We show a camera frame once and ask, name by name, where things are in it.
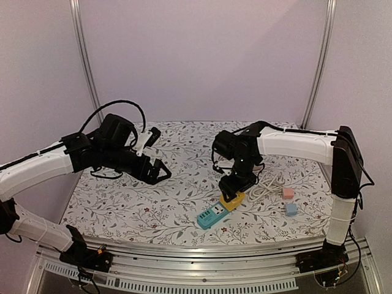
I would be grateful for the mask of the yellow cube socket adapter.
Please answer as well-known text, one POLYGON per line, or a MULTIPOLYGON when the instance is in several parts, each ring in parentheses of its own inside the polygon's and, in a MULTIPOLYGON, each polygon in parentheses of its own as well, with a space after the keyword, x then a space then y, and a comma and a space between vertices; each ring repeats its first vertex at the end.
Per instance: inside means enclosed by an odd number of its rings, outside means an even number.
POLYGON ((219 203, 229 212, 233 211, 236 209, 244 200, 246 194, 244 192, 238 192, 236 194, 236 198, 231 200, 230 202, 226 202, 224 200, 224 195, 220 195, 219 203))

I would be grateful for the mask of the teal power strip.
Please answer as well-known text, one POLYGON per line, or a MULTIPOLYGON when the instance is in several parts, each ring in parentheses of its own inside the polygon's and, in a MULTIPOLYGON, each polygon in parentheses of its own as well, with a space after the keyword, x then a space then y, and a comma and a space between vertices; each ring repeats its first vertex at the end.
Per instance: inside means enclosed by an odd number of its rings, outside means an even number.
POLYGON ((233 210, 234 209, 227 209, 221 202, 216 202, 197 216, 197 224, 203 230, 208 230, 229 215, 233 210))

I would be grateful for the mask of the blue charger cube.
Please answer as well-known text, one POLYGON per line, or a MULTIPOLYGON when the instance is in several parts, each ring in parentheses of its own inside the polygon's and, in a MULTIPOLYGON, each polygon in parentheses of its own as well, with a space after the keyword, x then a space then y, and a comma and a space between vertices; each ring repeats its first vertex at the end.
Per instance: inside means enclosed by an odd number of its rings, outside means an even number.
POLYGON ((288 217, 293 217, 298 214, 297 205, 294 203, 286 203, 284 208, 285 208, 285 215, 288 217))

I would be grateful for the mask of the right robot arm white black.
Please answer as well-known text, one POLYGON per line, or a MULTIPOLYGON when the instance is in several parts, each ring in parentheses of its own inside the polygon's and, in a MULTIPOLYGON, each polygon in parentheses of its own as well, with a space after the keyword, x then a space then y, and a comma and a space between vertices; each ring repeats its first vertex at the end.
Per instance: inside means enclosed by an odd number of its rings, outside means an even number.
POLYGON ((341 126, 335 131, 321 132, 284 129, 258 121, 234 132, 220 131, 212 151, 233 161, 230 168, 215 167, 223 174, 219 189, 226 203, 256 184, 253 168, 262 164, 263 156, 288 156, 329 165, 333 206, 323 249, 317 252, 316 259, 322 267, 339 259, 364 173, 363 158, 351 128, 341 126))

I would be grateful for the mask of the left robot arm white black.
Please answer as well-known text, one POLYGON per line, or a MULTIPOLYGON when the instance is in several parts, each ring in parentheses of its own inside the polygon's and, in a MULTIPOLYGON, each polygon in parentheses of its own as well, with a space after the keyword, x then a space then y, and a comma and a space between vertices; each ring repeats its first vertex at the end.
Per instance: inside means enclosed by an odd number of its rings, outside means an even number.
POLYGON ((143 153, 160 137, 153 127, 138 133, 130 121, 108 114, 100 127, 62 137, 36 153, 1 166, 1 234, 27 237, 61 252, 78 266, 91 261, 81 233, 39 217, 15 203, 14 196, 49 179, 91 168, 94 173, 109 168, 149 185, 171 177, 165 164, 143 153))

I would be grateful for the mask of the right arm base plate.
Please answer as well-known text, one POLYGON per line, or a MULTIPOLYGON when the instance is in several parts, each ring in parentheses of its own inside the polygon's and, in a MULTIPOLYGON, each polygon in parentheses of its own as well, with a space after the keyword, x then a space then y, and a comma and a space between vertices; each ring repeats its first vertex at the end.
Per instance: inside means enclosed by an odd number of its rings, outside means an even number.
POLYGON ((344 246, 333 246, 296 254, 295 260, 300 273, 307 273, 346 263, 349 257, 344 246))

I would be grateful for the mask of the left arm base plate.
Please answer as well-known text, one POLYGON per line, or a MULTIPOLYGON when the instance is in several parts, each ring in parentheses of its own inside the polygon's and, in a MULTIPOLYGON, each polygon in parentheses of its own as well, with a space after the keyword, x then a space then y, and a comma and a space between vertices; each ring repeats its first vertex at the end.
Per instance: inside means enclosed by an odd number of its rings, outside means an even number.
POLYGON ((59 260, 80 268, 108 273, 113 254, 107 251, 105 244, 98 249, 89 249, 86 244, 73 243, 68 250, 60 253, 59 260))

